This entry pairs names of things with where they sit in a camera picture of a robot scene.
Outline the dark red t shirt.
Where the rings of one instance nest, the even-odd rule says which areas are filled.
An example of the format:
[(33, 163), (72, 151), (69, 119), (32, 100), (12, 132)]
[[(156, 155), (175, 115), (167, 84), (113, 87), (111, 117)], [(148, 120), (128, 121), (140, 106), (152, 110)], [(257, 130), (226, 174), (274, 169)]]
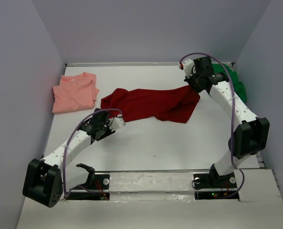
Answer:
[(160, 121), (187, 123), (200, 96), (190, 86), (172, 90), (117, 88), (101, 99), (101, 108), (117, 108), (125, 122), (155, 117)]

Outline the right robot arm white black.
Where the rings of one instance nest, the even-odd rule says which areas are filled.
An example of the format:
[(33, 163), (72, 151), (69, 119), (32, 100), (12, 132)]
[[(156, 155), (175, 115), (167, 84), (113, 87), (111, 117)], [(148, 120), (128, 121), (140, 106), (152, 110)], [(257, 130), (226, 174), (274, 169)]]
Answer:
[(234, 91), (229, 72), (215, 71), (210, 57), (186, 59), (180, 67), (185, 72), (185, 82), (197, 93), (206, 91), (231, 120), (229, 150), (210, 170), (214, 178), (229, 175), (245, 159), (266, 148), (270, 123), (245, 105)]

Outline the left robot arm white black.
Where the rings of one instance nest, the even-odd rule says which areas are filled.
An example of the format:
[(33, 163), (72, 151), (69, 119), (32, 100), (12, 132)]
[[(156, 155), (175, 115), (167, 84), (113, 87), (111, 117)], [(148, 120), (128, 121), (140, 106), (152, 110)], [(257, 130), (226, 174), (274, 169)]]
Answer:
[(79, 163), (75, 166), (73, 175), (67, 174), (66, 168), (95, 141), (115, 132), (111, 127), (114, 121), (110, 118), (110, 113), (111, 109), (97, 108), (52, 153), (42, 159), (33, 159), (27, 167), (22, 194), (49, 208), (55, 206), (61, 197), (68, 198), (75, 188), (98, 194), (100, 199), (107, 199), (93, 167)]

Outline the crumpled green t shirt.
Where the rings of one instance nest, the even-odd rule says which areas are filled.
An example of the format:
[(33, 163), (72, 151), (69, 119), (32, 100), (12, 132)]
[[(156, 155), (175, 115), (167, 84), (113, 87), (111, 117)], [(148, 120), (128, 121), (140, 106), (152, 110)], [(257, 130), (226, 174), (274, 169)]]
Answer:
[[(213, 66), (215, 72), (226, 73), (225, 70), (222, 68), (222, 66), (220, 64), (214, 63), (212, 66)], [(237, 94), (238, 97), (241, 98), (241, 100), (244, 103), (247, 102), (246, 90), (245, 90), (245, 87), (244, 87), (243, 83), (239, 80), (237, 72), (233, 71), (231, 68), (229, 68), (225, 64), (224, 64), (224, 66), (225, 66), (226, 70), (228, 71), (228, 73), (229, 73), (229, 75), (231, 77), (235, 93)]]

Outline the folded pink t shirt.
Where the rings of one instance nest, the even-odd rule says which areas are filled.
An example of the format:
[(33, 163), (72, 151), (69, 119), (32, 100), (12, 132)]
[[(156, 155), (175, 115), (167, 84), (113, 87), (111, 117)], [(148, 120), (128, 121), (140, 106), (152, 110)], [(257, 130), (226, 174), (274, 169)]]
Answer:
[(53, 114), (76, 112), (94, 107), (99, 89), (96, 75), (84, 72), (75, 76), (62, 75), (58, 85), (53, 86)]

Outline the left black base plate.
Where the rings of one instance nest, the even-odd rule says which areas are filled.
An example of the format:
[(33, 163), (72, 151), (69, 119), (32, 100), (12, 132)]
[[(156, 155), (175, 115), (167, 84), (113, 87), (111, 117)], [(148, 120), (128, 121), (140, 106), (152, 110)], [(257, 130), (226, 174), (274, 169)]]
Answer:
[(66, 200), (109, 200), (110, 175), (99, 173), (95, 175), (91, 184), (84, 184), (81, 187), (75, 187)]

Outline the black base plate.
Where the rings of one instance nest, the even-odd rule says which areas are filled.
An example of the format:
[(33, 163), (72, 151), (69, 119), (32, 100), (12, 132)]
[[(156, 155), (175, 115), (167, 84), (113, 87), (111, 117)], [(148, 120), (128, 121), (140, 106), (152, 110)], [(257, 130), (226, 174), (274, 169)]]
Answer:
[(240, 199), (234, 173), (222, 177), (196, 173), (193, 174), (191, 186), (195, 190), (195, 200)]
[(81, 187), (75, 187), (66, 200), (109, 200), (110, 175), (99, 173), (95, 175), (91, 184), (84, 184)]

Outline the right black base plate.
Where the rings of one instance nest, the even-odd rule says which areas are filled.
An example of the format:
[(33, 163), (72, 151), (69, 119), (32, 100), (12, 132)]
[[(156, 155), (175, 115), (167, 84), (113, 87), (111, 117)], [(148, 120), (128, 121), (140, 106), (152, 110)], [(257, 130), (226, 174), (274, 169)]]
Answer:
[(234, 173), (222, 177), (196, 173), (193, 174), (191, 186), (195, 190), (195, 200), (240, 199)]

